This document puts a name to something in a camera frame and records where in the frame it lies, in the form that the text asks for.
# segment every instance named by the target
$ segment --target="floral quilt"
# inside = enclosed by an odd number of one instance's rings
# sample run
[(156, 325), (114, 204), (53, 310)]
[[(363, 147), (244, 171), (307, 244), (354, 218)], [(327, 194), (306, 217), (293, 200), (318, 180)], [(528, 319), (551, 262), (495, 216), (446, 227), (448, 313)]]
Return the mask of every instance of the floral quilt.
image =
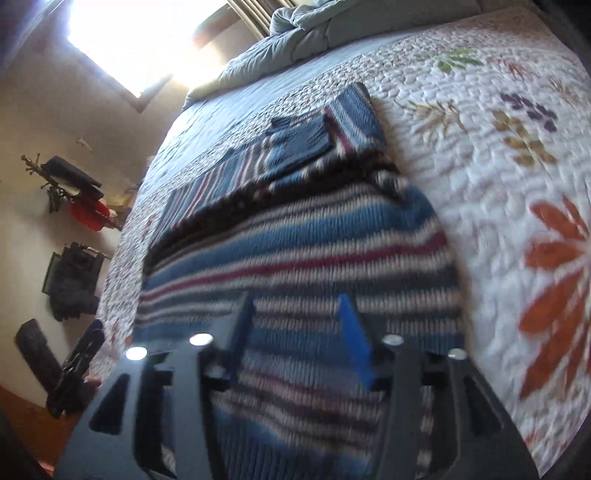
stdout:
[(270, 118), (320, 106), (353, 81), (368, 88), (390, 155), (439, 214), (462, 269), (470, 354), (544, 473), (591, 407), (591, 80), (522, 8), (340, 64), (245, 120), (159, 191), (140, 191), (101, 298), (107, 341), (91, 374), (105, 377), (125, 348), (170, 192)]

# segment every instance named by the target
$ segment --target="knit sweater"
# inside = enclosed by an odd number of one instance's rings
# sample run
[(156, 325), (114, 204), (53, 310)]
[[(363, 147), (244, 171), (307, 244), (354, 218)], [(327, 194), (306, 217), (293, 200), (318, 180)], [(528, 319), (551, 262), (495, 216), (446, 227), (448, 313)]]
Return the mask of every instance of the knit sweater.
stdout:
[[(385, 400), (355, 374), (341, 293), (423, 349), (463, 346), (453, 254), (425, 195), (385, 149), (356, 83), (319, 111), (274, 119), (168, 201), (144, 265), (134, 343), (169, 350), (244, 291), (253, 297), (238, 380), (210, 396), (231, 480), (372, 471)], [(426, 388), (426, 417), (429, 399)], [(419, 473), (430, 458), (428, 427), (422, 434)]]

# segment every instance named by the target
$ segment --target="curtain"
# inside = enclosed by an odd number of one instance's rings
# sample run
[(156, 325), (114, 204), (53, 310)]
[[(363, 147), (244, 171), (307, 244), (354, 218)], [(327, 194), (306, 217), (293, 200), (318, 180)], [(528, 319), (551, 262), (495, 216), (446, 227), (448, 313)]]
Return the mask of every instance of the curtain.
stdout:
[(259, 40), (269, 36), (271, 15), (281, 7), (295, 7), (293, 0), (227, 0)]

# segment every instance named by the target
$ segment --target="beige wall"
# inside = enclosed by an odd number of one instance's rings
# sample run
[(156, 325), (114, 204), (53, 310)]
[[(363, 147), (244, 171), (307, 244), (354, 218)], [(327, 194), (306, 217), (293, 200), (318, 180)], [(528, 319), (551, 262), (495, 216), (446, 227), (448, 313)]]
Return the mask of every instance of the beige wall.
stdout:
[[(204, 48), (220, 64), (246, 50), (254, 37), (240, 21)], [(42, 180), (24, 171), (20, 156), (41, 161), (60, 155), (102, 181), (105, 193), (138, 182), (187, 93), (174, 82), (139, 114), (59, 44), (43, 54), (25, 45), (0, 80), (0, 385), (44, 405), (45, 393), (14, 345), (24, 322), (36, 318), (62, 361), (92, 320), (58, 323), (41, 293), (52, 252), (86, 243), (112, 254), (119, 234), (94, 233), (63, 211), (49, 215)], [(76, 144), (79, 137), (94, 149)]]

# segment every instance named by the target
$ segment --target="window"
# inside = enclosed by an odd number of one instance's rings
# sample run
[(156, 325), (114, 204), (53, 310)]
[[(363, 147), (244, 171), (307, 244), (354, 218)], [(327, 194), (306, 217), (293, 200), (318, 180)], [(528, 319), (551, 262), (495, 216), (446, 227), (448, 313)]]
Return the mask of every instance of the window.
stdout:
[(68, 40), (140, 99), (172, 75), (182, 76), (194, 61), (196, 28), (224, 5), (225, 0), (73, 0)]

